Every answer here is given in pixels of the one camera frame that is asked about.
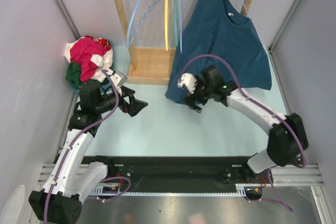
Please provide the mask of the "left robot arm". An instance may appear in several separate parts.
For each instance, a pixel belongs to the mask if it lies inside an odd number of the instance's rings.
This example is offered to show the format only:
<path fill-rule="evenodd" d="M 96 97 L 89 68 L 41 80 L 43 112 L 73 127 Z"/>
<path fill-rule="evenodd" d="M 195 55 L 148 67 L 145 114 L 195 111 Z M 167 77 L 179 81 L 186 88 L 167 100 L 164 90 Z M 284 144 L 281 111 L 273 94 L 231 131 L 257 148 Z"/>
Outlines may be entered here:
<path fill-rule="evenodd" d="M 117 195 L 126 191 L 131 182 L 121 176 L 111 159 L 98 156 L 86 171 L 77 176 L 87 148 L 91 145 L 100 124 L 116 109 L 133 117 L 148 103 L 135 98 L 135 91 L 117 81 L 110 81 L 111 93 L 107 93 L 97 81 L 83 83 L 70 118 L 65 145 L 56 165 L 42 189 L 33 190 L 28 202 L 38 220 L 44 223 L 76 223 L 82 205 L 92 190 L 102 182 L 117 181 Z"/>

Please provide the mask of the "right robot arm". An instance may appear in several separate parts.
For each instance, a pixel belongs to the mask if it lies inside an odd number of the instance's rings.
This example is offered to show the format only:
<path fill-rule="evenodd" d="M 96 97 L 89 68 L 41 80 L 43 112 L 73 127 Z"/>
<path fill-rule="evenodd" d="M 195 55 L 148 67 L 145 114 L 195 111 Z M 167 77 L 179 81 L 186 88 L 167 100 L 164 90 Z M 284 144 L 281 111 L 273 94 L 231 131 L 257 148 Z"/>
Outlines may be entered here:
<path fill-rule="evenodd" d="M 190 109 L 201 112 L 197 103 L 205 105 L 213 99 L 240 112 L 268 135 L 267 147 L 251 156 L 242 169 L 243 179 L 249 183 L 254 183 L 269 168 L 292 164 L 309 146 L 298 114 L 285 115 L 265 106 L 236 82 L 226 82 L 215 66 L 203 69 L 200 76 L 184 73 L 177 85 L 187 90 L 184 102 Z"/>

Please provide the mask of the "blue t-shirt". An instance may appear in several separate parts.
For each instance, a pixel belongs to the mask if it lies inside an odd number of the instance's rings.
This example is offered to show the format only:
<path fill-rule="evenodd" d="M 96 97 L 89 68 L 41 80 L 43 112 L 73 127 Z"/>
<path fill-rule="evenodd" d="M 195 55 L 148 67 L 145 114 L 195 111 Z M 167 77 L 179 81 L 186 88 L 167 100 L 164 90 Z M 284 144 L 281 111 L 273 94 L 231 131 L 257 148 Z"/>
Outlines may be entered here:
<path fill-rule="evenodd" d="M 232 80 L 226 66 L 209 54 L 228 62 L 242 87 L 271 89 L 268 56 L 252 20 L 229 0 L 197 0 L 175 51 L 167 99 L 183 103 L 187 90 L 177 86 L 182 70 L 200 74 L 202 69 L 216 66 L 226 81 Z"/>

